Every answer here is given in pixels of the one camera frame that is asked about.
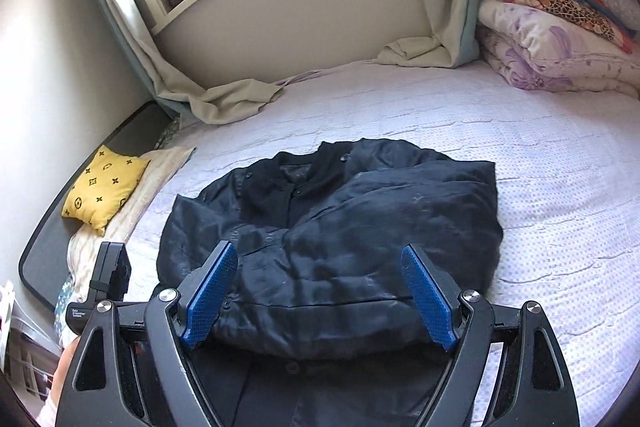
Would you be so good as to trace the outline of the person's left hand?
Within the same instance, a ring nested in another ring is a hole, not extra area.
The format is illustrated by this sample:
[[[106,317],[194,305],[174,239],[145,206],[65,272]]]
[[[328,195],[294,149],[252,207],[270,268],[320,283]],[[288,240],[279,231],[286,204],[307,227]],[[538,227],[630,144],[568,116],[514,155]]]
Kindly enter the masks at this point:
[[[58,415],[58,405],[62,395],[62,390],[66,380],[70,363],[78,347],[80,338],[76,337],[62,352],[61,358],[58,360],[58,366],[53,374],[51,391],[47,397],[44,406],[36,418],[36,422],[41,427],[54,427],[56,415]]]

